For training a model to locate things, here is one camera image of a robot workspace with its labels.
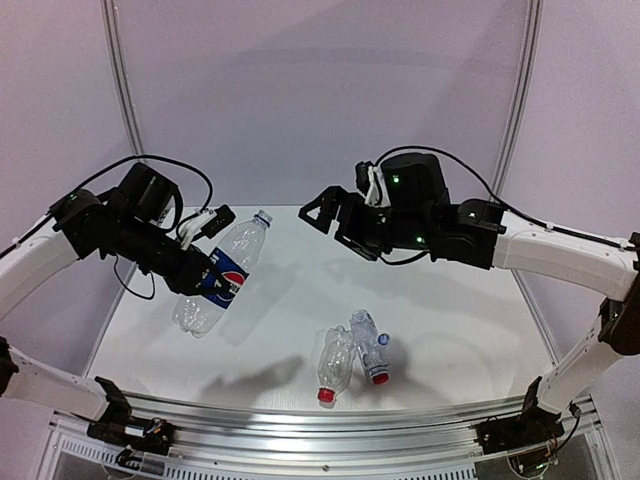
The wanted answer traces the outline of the Pepsi label plastic bottle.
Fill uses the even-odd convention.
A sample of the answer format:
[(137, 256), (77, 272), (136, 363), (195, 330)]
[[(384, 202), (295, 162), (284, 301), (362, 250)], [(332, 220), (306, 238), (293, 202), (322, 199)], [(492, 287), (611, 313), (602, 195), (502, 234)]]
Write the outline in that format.
[(224, 316), (255, 269), (273, 217), (259, 210), (250, 220), (232, 227), (211, 251), (214, 272), (207, 274), (199, 296), (181, 296), (173, 322), (194, 338), (204, 337)]

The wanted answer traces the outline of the clear bottle red cap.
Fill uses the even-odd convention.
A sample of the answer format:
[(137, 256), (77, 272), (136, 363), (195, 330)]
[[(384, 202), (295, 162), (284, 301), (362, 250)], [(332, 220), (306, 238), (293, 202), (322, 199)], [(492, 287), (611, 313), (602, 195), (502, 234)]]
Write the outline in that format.
[(333, 404), (352, 378), (356, 355), (352, 332), (338, 325), (327, 331), (320, 355), (317, 377), (317, 399), (320, 404)]

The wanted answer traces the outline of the white bottle cap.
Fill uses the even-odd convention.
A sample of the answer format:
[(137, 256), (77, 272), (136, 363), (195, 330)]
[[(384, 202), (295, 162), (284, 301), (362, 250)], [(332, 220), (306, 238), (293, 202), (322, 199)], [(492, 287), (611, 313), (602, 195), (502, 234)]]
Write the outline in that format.
[(390, 344), (390, 341), (391, 341), (391, 338), (387, 333), (379, 334), (376, 340), (377, 345), (383, 348), (388, 347)]

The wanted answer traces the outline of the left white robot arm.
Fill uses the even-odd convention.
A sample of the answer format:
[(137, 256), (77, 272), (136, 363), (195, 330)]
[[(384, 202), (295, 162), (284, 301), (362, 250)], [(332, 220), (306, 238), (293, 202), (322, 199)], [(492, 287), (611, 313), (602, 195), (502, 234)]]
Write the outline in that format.
[[(162, 277), (185, 296), (226, 293), (230, 283), (195, 246), (184, 247), (157, 225), (163, 204), (139, 207), (114, 190), (87, 190), (50, 207), (32, 236), (1, 259), (1, 313), (7, 315), (51, 277), (86, 258), (124, 257), (145, 273)], [(3, 396), (48, 406), (91, 423), (128, 424), (131, 408), (109, 380), (75, 376), (36, 361), (1, 342)]]

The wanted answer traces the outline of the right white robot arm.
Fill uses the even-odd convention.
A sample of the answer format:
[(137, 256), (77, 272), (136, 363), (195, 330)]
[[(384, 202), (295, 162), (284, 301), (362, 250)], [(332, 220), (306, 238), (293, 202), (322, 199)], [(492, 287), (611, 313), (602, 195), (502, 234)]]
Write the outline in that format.
[(484, 270), (537, 273), (604, 295), (590, 330), (525, 397), (522, 420), (556, 419), (570, 402), (617, 361), (639, 352), (639, 237), (588, 238), (540, 226), (480, 199), (453, 204), (446, 189), (404, 190), (373, 206), (359, 193), (331, 186), (300, 208), (301, 220), (376, 261), (395, 249), (417, 258), (447, 260)]

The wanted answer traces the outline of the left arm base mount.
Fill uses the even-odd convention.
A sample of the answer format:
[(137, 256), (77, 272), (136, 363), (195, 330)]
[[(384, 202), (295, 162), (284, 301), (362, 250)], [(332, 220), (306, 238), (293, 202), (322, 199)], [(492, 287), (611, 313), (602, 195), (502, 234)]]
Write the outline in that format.
[(167, 456), (176, 427), (158, 417), (135, 417), (125, 395), (112, 381), (102, 377), (94, 380), (104, 390), (107, 408), (97, 420), (89, 422), (87, 436), (121, 447), (114, 460), (119, 467), (139, 470), (146, 453)]

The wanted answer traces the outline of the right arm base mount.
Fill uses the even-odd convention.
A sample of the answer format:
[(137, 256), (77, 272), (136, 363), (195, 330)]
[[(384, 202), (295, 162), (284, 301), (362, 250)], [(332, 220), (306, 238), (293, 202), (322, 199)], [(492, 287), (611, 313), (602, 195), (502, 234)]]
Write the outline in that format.
[(529, 385), (518, 414), (485, 420), (475, 427), (482, 452), (488, 455), (559, 440), (564, 434), (561, 414), (575, 396), (568, 387), (538, 377)]

